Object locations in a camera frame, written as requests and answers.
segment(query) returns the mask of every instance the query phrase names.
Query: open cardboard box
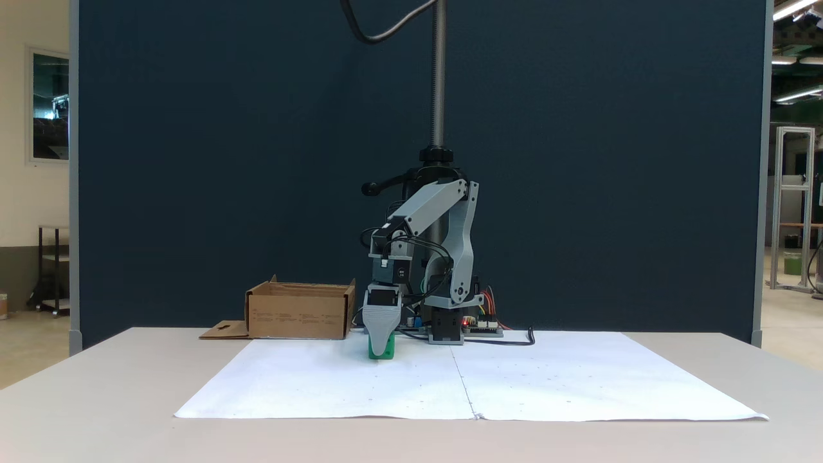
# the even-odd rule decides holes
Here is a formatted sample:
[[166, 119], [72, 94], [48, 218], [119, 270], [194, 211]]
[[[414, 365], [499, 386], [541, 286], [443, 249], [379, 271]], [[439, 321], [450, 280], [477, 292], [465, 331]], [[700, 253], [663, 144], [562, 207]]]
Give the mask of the open cardboard box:
[[200, 339], [345, 339], [354, 305], [355, 280], [279, 283], [275, 275], [246, 292], [245, 320], [224, 320]]

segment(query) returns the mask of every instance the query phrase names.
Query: ceiling light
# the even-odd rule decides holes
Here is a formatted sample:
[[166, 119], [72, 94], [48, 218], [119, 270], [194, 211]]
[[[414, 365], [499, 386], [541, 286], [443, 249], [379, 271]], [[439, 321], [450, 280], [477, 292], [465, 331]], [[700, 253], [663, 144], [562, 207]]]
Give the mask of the ceiling light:
[[795, 64], [797, 57], [772, 55], [772, 64]]
[[795, 91], [794, 93], [789, 93], [787, 95], [778, 96], [774, 99], [775, 103], [782, 103], [784, 101], [794, 100], [796, 98], [800, 98], [801, 96], [809, 96], [814, 95], [816, 93], [820, 93], [823, 91], [823, 86], [817, 86], [813, 88], [807, 88], [805, 90]]
[[792, 13], [802, 10], [803, 8], [815, 3], [817, 3], [817, 0], [797, 0], [796, 2], [789, 3], [785, 7], [781, 7], [778, 11], [774, 12], [774, 16], [772, 17], [775, 21], [779, 21], [786, 16], [789, 16]]

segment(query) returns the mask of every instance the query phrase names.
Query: white table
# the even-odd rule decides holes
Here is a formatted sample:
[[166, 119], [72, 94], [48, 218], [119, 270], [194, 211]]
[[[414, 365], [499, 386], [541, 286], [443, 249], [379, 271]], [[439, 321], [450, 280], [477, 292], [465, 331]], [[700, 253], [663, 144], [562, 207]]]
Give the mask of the white table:
[[823, 373], [720, 334], [628, 335], [771, 421], [176, 419], [248, 343], [203, 331], [134, 328], [0, 391], [0, 461], [823, 461]]

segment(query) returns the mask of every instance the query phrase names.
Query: green block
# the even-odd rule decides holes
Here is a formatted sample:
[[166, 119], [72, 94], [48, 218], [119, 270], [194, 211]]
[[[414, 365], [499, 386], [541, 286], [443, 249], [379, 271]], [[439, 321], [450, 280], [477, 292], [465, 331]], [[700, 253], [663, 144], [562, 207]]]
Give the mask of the green block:
[[392, 331], [391, 335], [388, 337], [388, 341], [386, 342], [386, 350], [383, 351], [383, 355], [374, 355], [374, 352], [371, 350], [371, 334], [369, 334], [369, 358], [373, 358], [375, 360], [389, 360], [390, 358], [394, 358], [394, 332]]
[[783, 254], [783, 269], [787, 275], [799, 275], [803, 272], [802, 255], [799, 252]]

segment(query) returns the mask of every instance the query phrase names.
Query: floor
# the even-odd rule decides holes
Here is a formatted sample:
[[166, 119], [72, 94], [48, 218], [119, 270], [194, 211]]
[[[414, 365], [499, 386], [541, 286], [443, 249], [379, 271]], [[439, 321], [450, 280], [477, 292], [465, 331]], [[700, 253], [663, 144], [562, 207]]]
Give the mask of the floor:
[[[768, 278], [768, 249], [764, 261]], [[783, 273], [782, 259], [778, 269], [779, 282], [799, 281], [800, 277]], [[68, 326], [69, 317], [54, 319], [50, 312], [17, 312], [0, 320], [0, 389], [67, 358]], [[823, 370], [823, 301], [764, 286], [761, 326], [764, 350]]]
[[68, 357], [69, 317], [17, 312], [0, 320], [0, 389]]
[[[816, 262], [812, 263], [812, 273]], [[764, 278], [771, 270], [770, 249], [766, 249]], [[783, 272], [779, 259], [778, 283], [798, 284], [800, 277]], [[763, 287], [760, 326], [763, 349], [810, 368], [823, 370], [823, 301], [804, 292]]]

